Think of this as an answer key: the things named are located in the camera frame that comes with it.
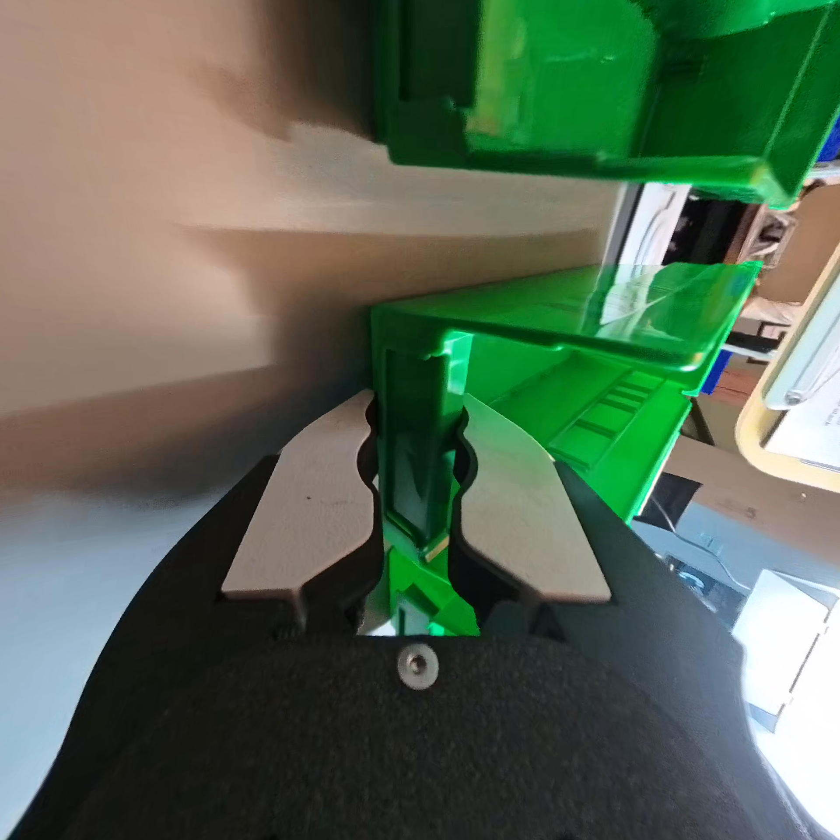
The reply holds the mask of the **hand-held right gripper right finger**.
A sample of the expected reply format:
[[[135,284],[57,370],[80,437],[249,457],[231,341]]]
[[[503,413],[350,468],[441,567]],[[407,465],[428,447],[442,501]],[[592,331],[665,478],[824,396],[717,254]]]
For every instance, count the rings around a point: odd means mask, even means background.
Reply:
[[[606,603],[611,589],[551,455],[472,395],[449,531],[449,579],[470,604]]]

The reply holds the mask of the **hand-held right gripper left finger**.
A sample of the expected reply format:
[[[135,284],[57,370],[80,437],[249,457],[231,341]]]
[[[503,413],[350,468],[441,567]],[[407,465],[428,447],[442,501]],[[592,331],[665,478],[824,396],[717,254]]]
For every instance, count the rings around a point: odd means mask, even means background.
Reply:
[[[363,547],[374,492],[359,456],[371,438],[364,389],[305,426],[279,452],[222,583],[230,599],[303,604],[305,586]]]

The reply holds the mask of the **green plastic storage bin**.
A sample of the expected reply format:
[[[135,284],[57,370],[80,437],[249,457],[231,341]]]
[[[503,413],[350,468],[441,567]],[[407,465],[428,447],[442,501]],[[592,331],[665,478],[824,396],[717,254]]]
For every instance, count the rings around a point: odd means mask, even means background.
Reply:
[[[392,621],[477,635],[448,579],[470,406],[533,438],[624,522],[644,508],[763,263],[586,266],[370,311]]]
[[[838,2],[373,3],[398,165],[793,204],[838,118]]]

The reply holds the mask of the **grey desk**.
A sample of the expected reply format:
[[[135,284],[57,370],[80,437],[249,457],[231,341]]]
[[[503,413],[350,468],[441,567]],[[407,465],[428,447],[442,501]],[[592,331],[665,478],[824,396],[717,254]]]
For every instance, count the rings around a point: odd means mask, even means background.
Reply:
[[[2,838],[155,565],[365,387],[378,301],[602,261],[623,187],[372,140],[371,2],[2,2]]]

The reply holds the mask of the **instruction sheet on stand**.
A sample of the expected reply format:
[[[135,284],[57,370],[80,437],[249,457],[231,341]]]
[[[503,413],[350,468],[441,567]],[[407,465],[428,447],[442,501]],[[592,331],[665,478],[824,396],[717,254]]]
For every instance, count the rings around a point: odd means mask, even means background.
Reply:
[[[765,369],[741,410],[735,426],[738,451],[751,467],[779,480],[834,494],[839,492],[837,472],[817,465],[807,465],[792,456],[773,454],[766,450],[763,443],[772,426],[781,417],[781,412],[766,406],[764,397],[788,367],[792,354],[803,342],[803,335],[823,306],[824,300],[838,297],[838,263],[839,248],[835,248],[805,300],[798,323],[788,333]]]

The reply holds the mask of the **printed instruction sheet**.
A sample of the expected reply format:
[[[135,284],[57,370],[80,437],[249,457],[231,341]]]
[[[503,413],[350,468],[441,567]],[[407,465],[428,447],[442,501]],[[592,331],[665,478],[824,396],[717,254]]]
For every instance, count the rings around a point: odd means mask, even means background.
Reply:
[[[839,395],[827,386],[785,412],[767,443],[767,451],[803,463],[839,470]]]

